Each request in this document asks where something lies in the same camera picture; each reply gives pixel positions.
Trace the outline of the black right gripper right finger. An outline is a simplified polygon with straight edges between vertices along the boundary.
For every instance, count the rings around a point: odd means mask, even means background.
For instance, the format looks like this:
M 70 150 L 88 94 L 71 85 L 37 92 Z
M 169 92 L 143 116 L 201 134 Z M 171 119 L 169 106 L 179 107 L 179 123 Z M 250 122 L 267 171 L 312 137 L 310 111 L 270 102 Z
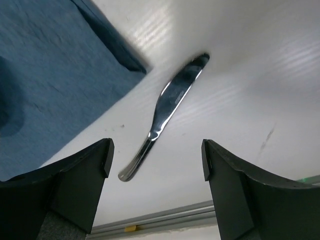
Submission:
M 223 240 L 317 240 L 320 188 L 268 172 L 213 140 L 201 145 Z

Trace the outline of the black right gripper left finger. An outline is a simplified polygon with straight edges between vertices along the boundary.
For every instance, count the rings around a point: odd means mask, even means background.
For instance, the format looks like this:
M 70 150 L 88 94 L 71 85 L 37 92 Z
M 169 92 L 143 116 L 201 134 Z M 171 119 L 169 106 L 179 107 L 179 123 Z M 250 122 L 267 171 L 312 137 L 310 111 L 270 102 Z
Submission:
M 91 233 L 115 146 L 81 151 L 0 184 L 3 240 L 84 240 Z

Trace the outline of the silver table knife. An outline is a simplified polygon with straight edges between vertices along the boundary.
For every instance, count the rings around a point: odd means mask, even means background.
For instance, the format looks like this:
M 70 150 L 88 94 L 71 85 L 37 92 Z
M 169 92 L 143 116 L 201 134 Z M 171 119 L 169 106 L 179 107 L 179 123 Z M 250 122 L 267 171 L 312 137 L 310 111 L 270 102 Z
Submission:
M 167 123 L 209 60 L 210 55 L 207 52 L 194 56 L 165 85 L 155 104 L 149 133 L 132 161 L 118 173 L 120 181 L 128 182 L 135 176 Z

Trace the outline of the blue cloth napkin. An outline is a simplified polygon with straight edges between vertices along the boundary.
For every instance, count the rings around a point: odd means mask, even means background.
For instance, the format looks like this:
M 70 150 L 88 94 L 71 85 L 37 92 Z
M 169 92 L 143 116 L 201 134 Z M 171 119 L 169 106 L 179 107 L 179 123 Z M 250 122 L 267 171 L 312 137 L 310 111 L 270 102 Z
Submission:
M 147 64 L 92 0 L 0 3 L 0 179 L 42 166 Z

